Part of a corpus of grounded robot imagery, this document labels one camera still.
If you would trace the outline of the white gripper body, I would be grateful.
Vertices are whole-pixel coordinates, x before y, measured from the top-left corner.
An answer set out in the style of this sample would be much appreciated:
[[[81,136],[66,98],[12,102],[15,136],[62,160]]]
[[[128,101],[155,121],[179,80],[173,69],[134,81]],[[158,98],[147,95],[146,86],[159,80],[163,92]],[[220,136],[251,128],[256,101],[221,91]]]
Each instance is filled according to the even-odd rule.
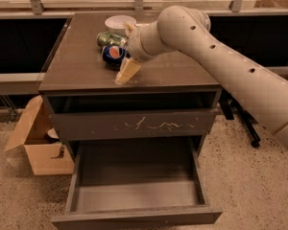
[[[146,62],[154,59],[149,53],[147,53],[142,46],[141,34],[143,28],[136,27],[128,37],[128,52],[131,57],[139,62]]]

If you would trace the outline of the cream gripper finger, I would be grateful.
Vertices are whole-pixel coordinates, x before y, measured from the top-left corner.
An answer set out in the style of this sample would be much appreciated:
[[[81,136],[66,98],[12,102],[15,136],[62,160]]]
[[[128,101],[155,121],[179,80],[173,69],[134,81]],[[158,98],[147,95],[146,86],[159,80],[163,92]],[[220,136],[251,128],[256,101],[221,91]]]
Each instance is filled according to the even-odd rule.
[[[141,68],[141,64],[133,59],[132,57],[125,57],[122,60],[120,71],[116,75],[115,83],[116,84],[125,84],[127,83]]]
[[[129,21],[125,21],[123,23],[124,29],[125,29],[125,34],[126,37],[130,37],[132,32],[136,30],[136,26],[133,25],[131,22]]]

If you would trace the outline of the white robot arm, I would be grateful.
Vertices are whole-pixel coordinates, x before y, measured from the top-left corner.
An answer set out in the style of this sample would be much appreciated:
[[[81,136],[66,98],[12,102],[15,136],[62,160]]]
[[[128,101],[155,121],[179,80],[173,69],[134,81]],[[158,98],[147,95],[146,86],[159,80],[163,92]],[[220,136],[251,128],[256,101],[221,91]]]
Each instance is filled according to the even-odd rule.
[[[179,51],[201,64],[288,150],[288,80],[217,40],[206,13],[171,6],[149,25],[124,27],[131,57],[122,61],[116,83],[128,82],[143,62]]]

